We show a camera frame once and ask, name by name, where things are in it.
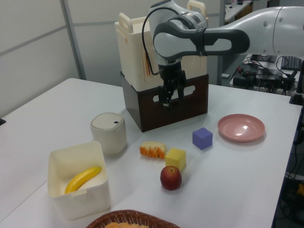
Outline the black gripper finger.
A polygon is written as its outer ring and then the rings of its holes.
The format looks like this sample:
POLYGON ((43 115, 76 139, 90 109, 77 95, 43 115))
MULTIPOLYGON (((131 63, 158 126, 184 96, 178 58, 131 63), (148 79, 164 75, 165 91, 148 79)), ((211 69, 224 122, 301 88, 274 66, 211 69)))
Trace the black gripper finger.
POLYGON ((178 87, 177 87, 177 91, 178 91, 178 98, 183 98, 184 97, 184 88, 186 86, 186 75, 185 75, 185 71, 182 70, 180 76, 178 77, 178 87))
POLYGON ((172 89, 171 81, 158 86, 159 102, 164 106, 171 108, 171 98, 173 93, 174 91, 172 89))

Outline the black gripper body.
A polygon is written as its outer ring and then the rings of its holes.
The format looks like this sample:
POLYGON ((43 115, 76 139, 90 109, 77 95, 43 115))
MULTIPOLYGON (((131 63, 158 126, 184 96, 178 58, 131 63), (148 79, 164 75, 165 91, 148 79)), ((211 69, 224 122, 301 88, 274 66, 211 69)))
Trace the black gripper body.
POLYGON ((160 77, 164 84, 173 80, 179 80, 182 78, 181 62, 177 62, 170 65, 158 65, 160 71, 160 77))

